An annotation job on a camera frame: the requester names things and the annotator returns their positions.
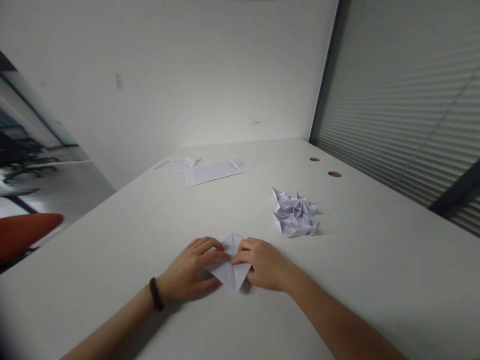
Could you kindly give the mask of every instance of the orange chair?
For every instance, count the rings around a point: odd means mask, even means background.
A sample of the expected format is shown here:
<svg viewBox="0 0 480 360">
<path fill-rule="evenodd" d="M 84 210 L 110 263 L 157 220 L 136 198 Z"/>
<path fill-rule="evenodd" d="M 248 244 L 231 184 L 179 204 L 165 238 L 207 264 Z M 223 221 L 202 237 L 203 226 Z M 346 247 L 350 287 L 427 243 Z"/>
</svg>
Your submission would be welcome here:
<svg viewBox="0 0 480 360">
<path fill-rule="evenodd" d="M 5 271 L 36 250 L 30 247 L 64 222 L 64 216 L 39 213 L 0 219 L 0 267 Z"/>
</svg>

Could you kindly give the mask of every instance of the bracelet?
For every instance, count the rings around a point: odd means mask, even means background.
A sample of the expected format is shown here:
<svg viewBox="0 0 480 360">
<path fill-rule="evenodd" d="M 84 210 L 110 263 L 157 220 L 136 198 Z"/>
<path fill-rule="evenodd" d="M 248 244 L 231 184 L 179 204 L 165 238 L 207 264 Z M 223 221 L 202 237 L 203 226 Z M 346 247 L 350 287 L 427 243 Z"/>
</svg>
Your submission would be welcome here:
<svg viewBox="0 0 480 360">
<path fill-rule="evenodd" d="M 157 279 L 152 278 L 150 280 L 150 292 L 151 297 L 153 298 L 153 305 L 155 309 L 159 312 L 162 312 L 165 309 L 165 305 L 162 304 L 162 300 L 160 299 L 159 288 L 157 287 Z"/>
</svg>

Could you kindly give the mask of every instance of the human hand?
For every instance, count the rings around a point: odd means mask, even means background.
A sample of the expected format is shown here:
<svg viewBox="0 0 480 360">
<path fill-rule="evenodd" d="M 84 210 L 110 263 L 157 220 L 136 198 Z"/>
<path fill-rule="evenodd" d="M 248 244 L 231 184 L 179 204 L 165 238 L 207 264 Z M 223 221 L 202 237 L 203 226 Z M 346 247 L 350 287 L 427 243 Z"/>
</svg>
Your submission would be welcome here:
<svg viewBox="0 0 480 360">
<path fill-rule="evenodd" d="M 211 248 L 217 251 L 208 252 Z M 193 298 L 220 286 L 221 282 L 216 278 L 200 281 L 199 276 L 207 265 L 230 259 L 224 251 L 224 246 L 212 237 L 198 238 L 188 245 L 156 279 L 163 304 Z"/>
<path fill-rule="evenodd" d="M 273 245 L 251 237 L 240 243 L 232 263 L 252 264 L 253 270 L 247 276 L 252 285 L 280 291 L 287 290 L 289 275 L 297 269 Z"/>
</svg>

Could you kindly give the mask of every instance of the white table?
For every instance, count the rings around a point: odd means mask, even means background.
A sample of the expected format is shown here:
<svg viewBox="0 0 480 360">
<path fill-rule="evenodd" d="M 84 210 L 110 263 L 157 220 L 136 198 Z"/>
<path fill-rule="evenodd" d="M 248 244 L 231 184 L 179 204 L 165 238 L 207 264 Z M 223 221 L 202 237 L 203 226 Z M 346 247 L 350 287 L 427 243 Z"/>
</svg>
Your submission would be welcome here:
<svg viewBox="0 0 480 360">
<path fill-rule="evenodd" d="M 1 318 L 26 358 L 59 358 L 193 239 L 230 232 L 274 244 L 412 359 L 480 357 L 478 238 L 303 140 L 179 148 L 168 158 L 188 157 L 245 157 L 252 167 L 191 188 L 184 173 L 147 172 L 0 276 Z M 271 186 L 317 204 L 321 235 L 282 237 Z M 285 294 L 220 288 L 170 316 L 139 358 L 332 356 Z"/>
</svg>

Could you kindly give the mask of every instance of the paper sheet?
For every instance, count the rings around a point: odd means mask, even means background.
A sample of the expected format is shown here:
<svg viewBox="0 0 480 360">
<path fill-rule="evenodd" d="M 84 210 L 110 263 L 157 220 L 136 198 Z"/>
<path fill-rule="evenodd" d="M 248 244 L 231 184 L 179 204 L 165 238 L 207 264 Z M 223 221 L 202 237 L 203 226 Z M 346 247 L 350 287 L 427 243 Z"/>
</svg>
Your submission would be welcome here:
<svg viewBox="0 0 480 360">
<path fill-rule="evenodd" d="M 280 232 L 287 238 L 314 235 L 320 222 L 315 218 L 317 206 L 296 192 L 296 198 L 286 192 L 271 188 L 277 201 L 273 219 Z"/>
<path fill-rule="evenodd" d="M 200 159 L 186 158 L 182 160 L 163 160 L 150 169 L 155 172 L 180 172 L 186 169 L 194 168 Z"/>
<path fill-rule="evenodd" d="M 186 171 L 186 187 L 190 188 L 241 173 L 243 173 L 242 169 L 233 160 L 194 167 Z"/>
<path fill-rule="evenodd" d="M 245 160 L 243 157 L 234 157 L 232 160 L 243 171 L 250 169 L 250 163 L 247 160 Z"/>
<path fill-rule="evenodd" d="M 235 255 L 237 255 L 237 250 L 239 249 L 242 240 L 243 238 L 240 235 L 233 232 L 230 233 L 221 243 L 225 247 L 225 252 L 231 255 L 231 260 L 222 263 L 215 263 L 205 268 L 220 280 L 223 285 L 233 291 L 240 290 L 249 274 L 250 268 L 252 267 L 249 263 L 241 263 L 238 265 L 231 264 Z"/>
</svg>

